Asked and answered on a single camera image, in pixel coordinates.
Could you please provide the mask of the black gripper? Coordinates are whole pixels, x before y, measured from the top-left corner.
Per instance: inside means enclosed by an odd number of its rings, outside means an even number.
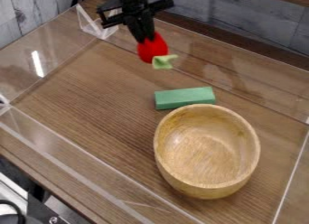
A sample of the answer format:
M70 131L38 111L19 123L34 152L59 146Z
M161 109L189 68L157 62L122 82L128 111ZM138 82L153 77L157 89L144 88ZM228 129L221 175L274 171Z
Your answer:
M145 36L150 40L156 37L156 14L173 6L175 0L108 0L97 13L105 29L124 23L137 42L144 43Z

